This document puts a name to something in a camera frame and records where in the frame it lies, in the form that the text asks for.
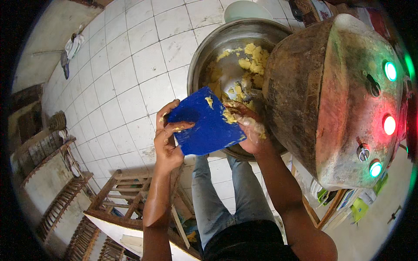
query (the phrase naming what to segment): jeans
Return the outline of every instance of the jeans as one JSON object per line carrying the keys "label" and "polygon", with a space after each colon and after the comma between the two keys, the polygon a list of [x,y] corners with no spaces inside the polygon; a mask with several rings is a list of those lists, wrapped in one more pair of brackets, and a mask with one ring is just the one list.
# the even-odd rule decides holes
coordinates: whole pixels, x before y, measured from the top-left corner
{"label": "jeans", "polygon": [[229,226],[252,220],[271,220],[273,214],[257,177],[248,161],[227,156],[232,169],[235,192],[235,214],[229,213],[212,185],[209,164],[205,156],[196,157],[191,191],[197,228],[202,248],[209,240]]}

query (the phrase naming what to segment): white plastic container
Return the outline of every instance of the white plastic container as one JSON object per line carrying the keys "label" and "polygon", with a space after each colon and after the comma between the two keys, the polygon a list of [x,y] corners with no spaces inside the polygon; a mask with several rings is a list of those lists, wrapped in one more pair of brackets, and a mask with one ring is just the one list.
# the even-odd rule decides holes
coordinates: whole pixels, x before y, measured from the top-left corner
{"label": "white plastic container", "polygon": [[263,6],[251,1],[236,1],[224,12],[224,23],[243,18],[264,18],[273,21],[273,16]]}

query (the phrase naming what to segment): white tiled floor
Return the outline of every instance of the white tiled floor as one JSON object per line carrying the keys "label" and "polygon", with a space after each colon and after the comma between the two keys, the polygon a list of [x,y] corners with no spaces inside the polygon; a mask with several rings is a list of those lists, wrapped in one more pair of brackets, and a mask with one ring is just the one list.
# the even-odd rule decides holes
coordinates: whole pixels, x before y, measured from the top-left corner
{"label": "white tiled floor", "polygon": [[[253,0],[292,31],[304,28],[285,0]],[[222,24],[235,0],[115,0],[84,30],[85,42],[70,61],[70,77],[60,64],[44,88],[43,109],[64,111],[77,138],[74,156],[94,173],[96,192],[116,169],[153,171],[155,114],[187,96],[186,78],[198,45]],[[209,157],[219,197],[235,211],[231,170],[222,152]],[[181,185],[191,197],[194,156],[185,158]],[[251,163],[265,191],[260,168]]]}

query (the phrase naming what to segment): blue plastic scraper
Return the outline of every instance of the blue plastic scraper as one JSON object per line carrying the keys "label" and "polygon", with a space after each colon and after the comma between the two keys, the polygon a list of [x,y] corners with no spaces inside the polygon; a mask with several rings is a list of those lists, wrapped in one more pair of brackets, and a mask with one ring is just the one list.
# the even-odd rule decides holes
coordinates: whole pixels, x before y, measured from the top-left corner
{"label": "blue plastic scraper", "polygon": [[[212,99],[212,106],[205,99],[207,97]],[[224,105],[206,86],[171,111],[168,122],[195,122],[193,128],[174,133],[184,155],[206,155],[247,138],[238,123],[226,122],[222,115],[224,110]]]}

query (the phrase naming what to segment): stainless steel bowl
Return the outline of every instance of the stainless steel bowl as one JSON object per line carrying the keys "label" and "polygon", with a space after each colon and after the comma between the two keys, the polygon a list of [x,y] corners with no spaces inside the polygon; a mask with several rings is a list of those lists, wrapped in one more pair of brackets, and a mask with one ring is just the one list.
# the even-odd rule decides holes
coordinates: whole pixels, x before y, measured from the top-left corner
{"label": "stainless steel bowl", "polygon": [[[211,61],[221,55],[225,50],[245,48],[249,43],[261,46],[271,52],[273,48],[292,32],[285,26],[261,18],[245,18],[226,23],[211,32],[199,45],[191,60],[187,76],[187,94],[190,95],[210,82],[210,75],[206,70]],[[235,53],[221,59],[217,67],[222,69],[221,88],[227,92],[235,81],[241,81],[245,70],[238,60],[244,58]],[[286,152],[283,146],[276,146],[280,153]],[[234,157],[255,161],[252,154],[244,151],[239,145],[234,145],[223,150]]]}

